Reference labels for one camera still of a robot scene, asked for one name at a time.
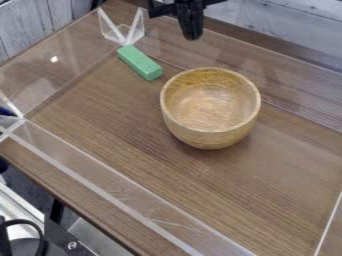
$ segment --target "screw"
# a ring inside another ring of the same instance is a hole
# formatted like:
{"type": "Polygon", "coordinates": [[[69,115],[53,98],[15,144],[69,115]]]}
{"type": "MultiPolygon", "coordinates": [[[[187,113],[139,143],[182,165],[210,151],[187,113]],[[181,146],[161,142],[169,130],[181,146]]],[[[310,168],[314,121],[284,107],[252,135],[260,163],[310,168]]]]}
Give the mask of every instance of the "screw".
{"type": "Polygon", "coordinates": [[[75,250],[77,247],[78,247],[78,243],[77,243],[77,242],[71,242],[71,243],[69,244],[69,249],[70,249],[70,250],[75,250]]]}

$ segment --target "wooden table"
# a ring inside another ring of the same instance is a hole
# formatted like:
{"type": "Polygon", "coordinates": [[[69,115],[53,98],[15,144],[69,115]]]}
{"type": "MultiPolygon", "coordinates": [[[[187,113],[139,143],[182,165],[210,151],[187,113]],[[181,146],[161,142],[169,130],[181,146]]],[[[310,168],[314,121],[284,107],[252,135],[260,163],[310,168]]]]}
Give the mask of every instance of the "wooden table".
{"type": "MultiPolygon", "coordinates": [[[[134,15],[137,7],[127,2],[105,6],[118,23],[134,15]]],[[[314,255],[342,186],[341,74],[210,31],[201,41],[187,42],[171,18],[146,25],[137,46],[163,66],[161,79],[142,80],[118,59],[117,46],[103,39],[90,14],[3,67],[4,94],[31,122],[253,253],[314,255]],[[225,150],[189,147],[162,120],[162,86],[182,69],[198,66],[240,71],[262,92],[256,130],[225,150]]],[[[2,142],[0,154],[134,252],[186,255],[12,138],[2,142]]],[[[110,172],[97,173],[90,165],[75,172],[118,195],[110,172]]],[[[213,248],[213,255],[230,254],[213,248]]]]}

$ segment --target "bowl rim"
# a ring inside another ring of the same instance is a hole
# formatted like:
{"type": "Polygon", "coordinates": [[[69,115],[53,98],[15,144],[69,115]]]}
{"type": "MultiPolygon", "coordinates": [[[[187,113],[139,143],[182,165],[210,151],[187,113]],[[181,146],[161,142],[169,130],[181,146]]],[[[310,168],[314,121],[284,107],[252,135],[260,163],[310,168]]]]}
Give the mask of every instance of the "bowl rim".
{"type": "Polygon", "coordinates": [[[189,69],[189,70],[185,70],[183,72],[181,72],[179,74],[177,74],[174,77],[171,77],[169,79],[169,81],[166,82],[165,86],[163,86],[163,89],[162,89],[162,92],[161,92],[161,106],[162,106],[162,111],[163,113],[167,115],[167,117],[173,120],[173,122],[175,122],[179,126],[182,126],[183,128],[186,128],[187,130],[190,131],[197,131],[197,132],[202,132],[202,133],[222,133],[222,132],[229,132],[229,131],[233,131],[233,130],[237,130],[238,128],[241,128],[242,126],[245,126],[248,123],[250,123],[253,121],[253,119],[257,117],[258,113],[260,113],[260,110],[261,110],[261,103],[262,103],[262,99],[261,99],[261,93],[260,93],[260,90],[256,86],[256,84],[250,81],[250,79],[248,79],[242,74],[240,74],[238,72],[236,71],[232,71],[226,68],[218,68],[218,67],[201,67],[201,68],[194,68],[194,69],[189,69]],[[212,70],[220,70],[220,71],[224,71],[226,73],[230,73],[233,75],[236,75],[237,77],[240,77],[245,82],[246,84],[250,86],[250,88],[253,89],[254,91],[254,95],[256,95],[256,107],[254,107],[254,110],[250,114],[250,116],[245,119],[244,122],[236,124],[234,126],[230,126],[228,129],[221,129],[221,130],[202,130],[202,129],[193,129],[190,128],[189,126],[185,126],[183,124],[181,124],[171,112],[169,111],[167,109],[167,106],[166,106],[166,102],[165,102],[165,98],[166,98],[166,91],[171,85],[171,83],[185,74],[187,73],[191,73],[191,72],[197,72],[197,71],[201,71],[201,70],[208,70],[208,69],[212,69],[212,70]]]}

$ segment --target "wooden bowl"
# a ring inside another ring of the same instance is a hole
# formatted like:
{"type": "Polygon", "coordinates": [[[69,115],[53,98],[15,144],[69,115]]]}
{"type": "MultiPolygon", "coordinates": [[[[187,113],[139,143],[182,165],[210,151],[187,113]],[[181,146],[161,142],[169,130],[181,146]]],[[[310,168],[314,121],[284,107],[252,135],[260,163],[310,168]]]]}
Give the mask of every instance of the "wooden bowl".
{"type": "Polygon", "coordinates": [[[189,145],[220,149],[250,132],[261,109],[261,94],[253,82],[222,68],[182,72],[161,94],[166,125],[189,145]]]}

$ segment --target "green block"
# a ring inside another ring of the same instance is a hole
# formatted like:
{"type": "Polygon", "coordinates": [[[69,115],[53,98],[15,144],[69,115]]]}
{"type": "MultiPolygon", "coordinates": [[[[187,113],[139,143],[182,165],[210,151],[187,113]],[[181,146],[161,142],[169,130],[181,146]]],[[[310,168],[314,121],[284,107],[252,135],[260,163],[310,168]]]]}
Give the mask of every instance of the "green block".
{"type": "Polygon", "coordinates": [[[121,47],[118,56],[146,80],[151,81],[163,75],[163,68],[133,45],[121,47]]]}

